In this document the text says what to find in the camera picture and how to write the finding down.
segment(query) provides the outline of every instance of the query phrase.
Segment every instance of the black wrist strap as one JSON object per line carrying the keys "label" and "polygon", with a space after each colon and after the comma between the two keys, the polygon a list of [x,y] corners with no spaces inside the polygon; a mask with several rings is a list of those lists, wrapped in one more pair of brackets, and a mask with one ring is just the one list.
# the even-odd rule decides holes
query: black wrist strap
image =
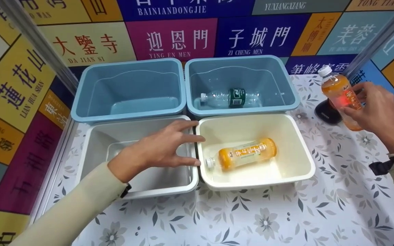
{"label": "black wrist strap", "polygon": [[369,165],[369,168],[376,176],[386,175],[389,173],[394,164],[394,156],[390,157],[389,159],[390,160],[386,162],[373,162]]}
{"label": "black wrist strap", "polygon": [[124,191],[122,192],[121,196],[119,196],[119,197],[120,198],[124,198],[131,188],[132,188],[132,186],[128,183],[127,187],[124,189]]}

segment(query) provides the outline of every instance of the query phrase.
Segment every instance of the cream plastic bin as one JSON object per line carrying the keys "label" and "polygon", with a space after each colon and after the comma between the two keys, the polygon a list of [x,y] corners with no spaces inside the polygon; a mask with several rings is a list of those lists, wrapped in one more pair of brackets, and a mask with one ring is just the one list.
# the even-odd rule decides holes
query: cream plastic bin
{"label": "cream plastic bin", "polygon": [[[114,158],[126,146],[159,131],[175,120],[189,120],[189,118],[185,115],[177,115],[146,120],[104,122],[92,126],[86,133],[76,184],[99,164]],[[192,129],[185,132],[193,134]],[[179,156],[196,157],[193,143],[180,145],[176,153]],[[194,190],[197,183],[197,167],[153,167],[142,171],[130,181],[132,189],[124,199],[185,193]]]}
{"label": "cream plastic bin", "polygon": [[[239,190],[309,179],[316,166],[294,119],[284,113],[209,117],[200,120],[196,134],[206,138],[197,144],[201,177],[212,190]],[[267,162],[253,163],[223,172],[208,170],[207,157],[222,148],[269,137],[278,154]]]}

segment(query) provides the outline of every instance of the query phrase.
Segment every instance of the pink sign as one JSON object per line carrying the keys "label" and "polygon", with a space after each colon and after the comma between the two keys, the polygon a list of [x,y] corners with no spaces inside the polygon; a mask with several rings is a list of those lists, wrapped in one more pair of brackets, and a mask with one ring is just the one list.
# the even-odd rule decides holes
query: pink sign
{"label": "pink sign", "polygon": [[138,60],[214,57],[216,18],[127,22],[126,26]]}
{"label": "pink sign", "polygon": [[29,215],[62,130],[37,112],[0,183],[0,210]]}

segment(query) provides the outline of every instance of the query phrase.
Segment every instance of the plastic bin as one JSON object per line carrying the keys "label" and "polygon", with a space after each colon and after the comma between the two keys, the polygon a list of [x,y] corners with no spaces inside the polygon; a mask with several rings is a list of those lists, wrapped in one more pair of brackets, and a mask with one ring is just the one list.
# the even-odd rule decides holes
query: plastic bin
{"label": "plastic bin", "polygon": [[[287,111],[297,108],[299,96],[283,62],[275,56],[192,59],[185,65],[186,103],[199,117]],[[242,88],[258,91],[263,107],[215,109],[200,104],[200,94]]]}
{"label": "plastic bin", "polygon": [[185,108],[185,94],[174,58],[92,65],[81,75],[71,117],[93,123],[174,115]]}
{"label": "plastic bin", "polygon": [[[211,190],[240,190],[309,179],[316,166],[294,119],[284,113],[208,117],[200,120],[196,134],[201,177]],[[207,157],[222,148],[234,147],[269,137],[278,154],[266,162],[251,163],[231,171],[208,170]]]}
{"label": "plastic bin", "polygon": [[[145,120],[98,123],[92,126],[86,133],[76,184],[99,164],[114,158],[126,146],[159,131],[175,120],[189,120],[189,118],[185,115],[177,115]],[[186,133],[193,134],[193,131],[188,129]],[[196,157],[193,143],[180,145],[176,153],[179,156]],[[197,167],[152,167],[142,171],[130,181],[132,189],[124,199],[189,192],[197,187],[198,179]]]}

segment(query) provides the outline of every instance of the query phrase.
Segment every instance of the plastic bottle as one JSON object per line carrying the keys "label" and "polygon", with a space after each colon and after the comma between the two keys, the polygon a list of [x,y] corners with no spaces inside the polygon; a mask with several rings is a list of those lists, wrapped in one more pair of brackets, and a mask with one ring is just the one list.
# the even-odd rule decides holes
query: plastic bottle
{"label": "plastic bottle", "polygon": [[346,115],[341,108],[350,107],[356,110],[362,108],[349,80],[338,73],[334,73],[330,66],[325,65],[318,71],[322,80],[322,92],[327,96],[341,115],[343,123],[351,131],[361,131],[362,128],[351,117]]}
{"label": "plastic bottle", "polygon": [[231,170],[252,162],[269,160],[276,156],[277,148],[271,138],[246,143],[233,148],[222,148],[215,157],[206,158],[206,166],[213,169],[216,165],[223,171]]}
{"label": "plastic bottle", "polygon": [[214,91],[208,94],[201,93],[200,103],[206,103],[208,106],[218,109],[262,107],[261,94],[259,92],[247,93],[241,88],[233,88],[228,91]]}

